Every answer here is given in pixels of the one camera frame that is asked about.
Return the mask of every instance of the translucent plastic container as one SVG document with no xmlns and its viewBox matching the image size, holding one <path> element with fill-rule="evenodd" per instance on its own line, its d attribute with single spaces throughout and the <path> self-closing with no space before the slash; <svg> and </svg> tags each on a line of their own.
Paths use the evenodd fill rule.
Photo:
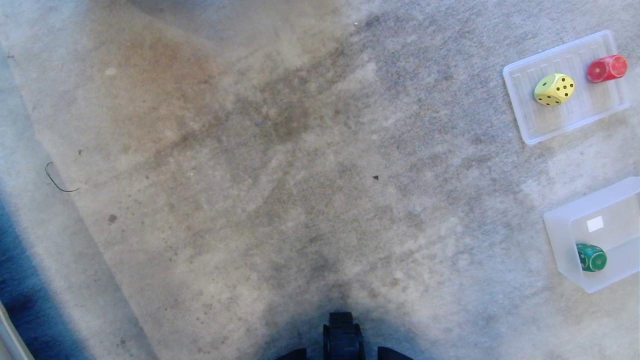
<svg viewBox="0 0 640 360">
<path fill-rule="evenodd" d="M 558 270 L 588 293 L 640 268 L 640 177 L 630 177 L 544 215 Z M 601 247 L 607 266 L 584 272 L 577 243 Z"/>
<path fill-rule="evenodd" d="M 593 60 L 617 53 L 613 32 L 605 30 L 507 65 L 504 81 L 522 140 L 532 145 L 628 108 L 625 78 L 593 84 L 586 75 Z M 571 76 L 576 90 L 565 104 L 542 106 L 533 90 L 553 73 Z"/>
</svg>

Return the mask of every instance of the clear plastic tray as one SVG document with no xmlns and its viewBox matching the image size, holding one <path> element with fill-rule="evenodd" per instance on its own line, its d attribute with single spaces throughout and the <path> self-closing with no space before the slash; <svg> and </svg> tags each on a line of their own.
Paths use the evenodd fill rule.
<svg viewBox="0 0 640 360">
<path fill-rule="evenodd" d="M 532 145 L 628 108 L 625 78 L 593 84 L 586 75 L 593 60 L 617 53 L 613 32 L 605 30 L 507 65 L 504 81 L 522 140 Z M 576 91 L 566 104 L 542 106 L 533 89 L 555 72 L 571 76 Z"/>
<path fill-rule="evenodd" d="M 588 293 L 640 270 L 640 177 L 549 211 L 544 219 L 558 270 Z M 604 270 L 582 271 L 577 243 L 601 247 Z"/>
</svg>

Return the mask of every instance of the debris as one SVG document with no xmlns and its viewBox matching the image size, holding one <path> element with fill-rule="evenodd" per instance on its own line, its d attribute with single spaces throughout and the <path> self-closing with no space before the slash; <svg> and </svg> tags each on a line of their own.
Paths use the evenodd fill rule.
<svg viewBox="0 0 640 360">
<path fill-rule="evenodd" d="M 53 181 L 53 178 L 51 177 L 51 175 L 49 175 L 49 171 L 47 170 L 47 167 L 49 167 L 49 165 L 51 165 L 51 164 L 53 164 L 53 162 L 50 162 L 50 163 L 48 163 L 48 164 L 46 164 L 46 165 L 45 165 L 45 167 L 44 167 L 44 172 L 45 172 L 45 174 L 47 174 L 47 176 L 49 177 L 49 180 L 51 180 L 51 182 L 53 183 L 53 185 L 56 185 L 56 187 L 58 188 L 58 190 L 60 190 L 61 192 L 65 192 L 65 193 L 72 193 L 72 192 L 74 192 L 74 191 L 76 191 L 76 190 L 80 189 L 80 188 L 78 188 L 78 189 L 75 189 L 75 190 L 62 190 L 62 189 L 60 188 L 60 186 L 58 186 L 58 184 L 56 184 L 56 182 L 55 182 L 55 181 Z"/>
</svg>

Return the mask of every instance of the green die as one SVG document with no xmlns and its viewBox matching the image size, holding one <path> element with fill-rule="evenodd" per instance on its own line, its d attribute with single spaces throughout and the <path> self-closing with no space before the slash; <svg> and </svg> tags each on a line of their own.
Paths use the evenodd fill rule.
<svg viewBox="0 0 640 360">
<path fill-rule="evenodd" d="M 599 272 L 607 266 L 607 254 L 600 247 L 585 243 L 576 244 L 576 247 L 583 271 Z"/>
</svg>

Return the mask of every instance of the die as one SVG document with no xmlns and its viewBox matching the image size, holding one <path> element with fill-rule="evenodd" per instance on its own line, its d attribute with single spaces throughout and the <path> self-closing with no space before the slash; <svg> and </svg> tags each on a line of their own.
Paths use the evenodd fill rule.
<svg viewBox="0 0 640 360">
<path fill-rule="evenodd" d="M 599 272 L 607 266 L 607 254 L 600 247 L 591 244 L 576 244 L 582 271 Z"/>
<path fill-rule="evenodd" d="M 624 56 L 617 54 L 594 60 L 587 68 L 587 78 L 592 83 L 622 78 L 627 73 L 628 63 Z"/>
<path fill-rule="evenodd" d="M 564 104 L 575 91 L 575 82 L 566 74 L 545 76 L 536 85 L 533 93 L 536 101 L 545 106 Z"/>
</svg>

